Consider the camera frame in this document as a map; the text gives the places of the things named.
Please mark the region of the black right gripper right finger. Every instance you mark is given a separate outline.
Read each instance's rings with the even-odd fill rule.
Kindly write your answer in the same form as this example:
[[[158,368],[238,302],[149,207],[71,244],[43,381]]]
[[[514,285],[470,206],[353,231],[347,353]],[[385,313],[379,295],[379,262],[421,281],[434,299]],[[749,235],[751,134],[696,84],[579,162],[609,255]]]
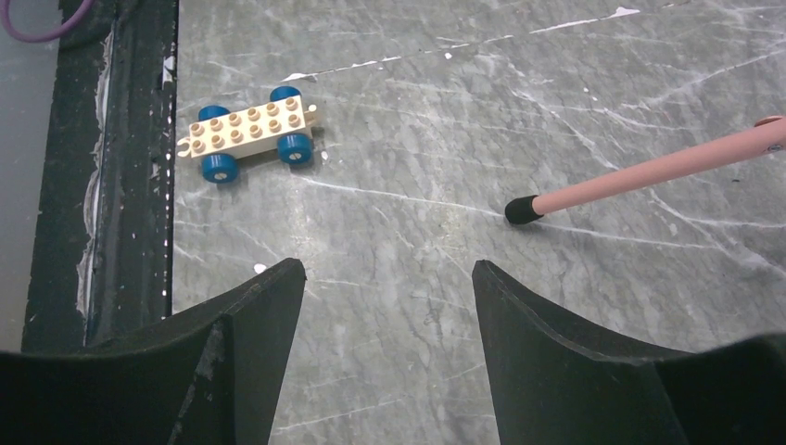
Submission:
[[[784,335],[672,350],[595,324],[491,261],[472,280],[502,443],[784,442]]]

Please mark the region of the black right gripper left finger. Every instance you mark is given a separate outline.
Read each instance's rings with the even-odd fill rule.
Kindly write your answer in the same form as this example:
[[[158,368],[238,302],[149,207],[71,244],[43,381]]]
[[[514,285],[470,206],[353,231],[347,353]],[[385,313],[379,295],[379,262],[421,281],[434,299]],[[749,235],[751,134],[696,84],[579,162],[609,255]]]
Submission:
[[[288,258],[90,348],[1,356],[5,444],[265,444],[307,275]]]

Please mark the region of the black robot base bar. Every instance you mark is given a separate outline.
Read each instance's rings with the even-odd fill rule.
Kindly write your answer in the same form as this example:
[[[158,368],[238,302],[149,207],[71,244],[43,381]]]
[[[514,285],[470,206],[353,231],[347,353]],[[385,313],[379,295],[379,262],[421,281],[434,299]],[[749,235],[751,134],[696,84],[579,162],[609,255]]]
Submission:
[[[171,314],[178,25],[175,1],[98,1],[58,45],[25,353]]]

